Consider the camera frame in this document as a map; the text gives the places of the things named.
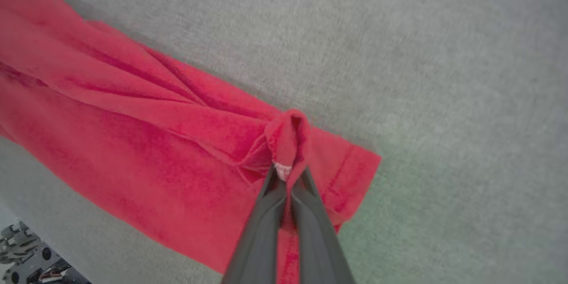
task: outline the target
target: red cloth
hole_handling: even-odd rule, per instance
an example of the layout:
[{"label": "red cloth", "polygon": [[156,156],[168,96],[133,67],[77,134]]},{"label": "red cloth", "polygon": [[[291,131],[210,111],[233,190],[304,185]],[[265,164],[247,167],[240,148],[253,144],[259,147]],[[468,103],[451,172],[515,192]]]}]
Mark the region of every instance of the red cloth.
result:
[{"label": "red cloth", "polygon": [[[335,229],[377,169],[378,155],[299,111],[85,21],[62,0],[0,0],[0,26],[0,133],[102,209],[218,272],[272,162],[288,187],[309,164]],[[294,283],[298,243],[285,223],[279,282]]]}]

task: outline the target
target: gray surface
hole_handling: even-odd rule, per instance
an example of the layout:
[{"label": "gray surface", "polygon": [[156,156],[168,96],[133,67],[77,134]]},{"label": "gray surface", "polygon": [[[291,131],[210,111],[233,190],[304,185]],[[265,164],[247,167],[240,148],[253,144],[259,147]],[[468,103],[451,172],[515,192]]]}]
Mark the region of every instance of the gray surface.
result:
[{"label": "gray surface", "polygon": [[[568,282],[568,0],[66,1],[381,153],[340,235],[361,284]],[[0,196],[96,284],[218,280],[1,154]]]}]

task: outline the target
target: gray fabric background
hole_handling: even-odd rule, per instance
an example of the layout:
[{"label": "gray fabric background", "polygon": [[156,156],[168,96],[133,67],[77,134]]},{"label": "gray fabric background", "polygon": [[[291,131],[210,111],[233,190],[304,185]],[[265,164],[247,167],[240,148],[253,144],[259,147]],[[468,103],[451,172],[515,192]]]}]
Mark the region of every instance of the gray fabric background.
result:
[{"label": "gray fabric background", "polygon": [[[568,283],[568,0],[65,1],[380,153],[339,236],[360,284]],[[2,202],[94,284],[219,281],[0,155]]]}]

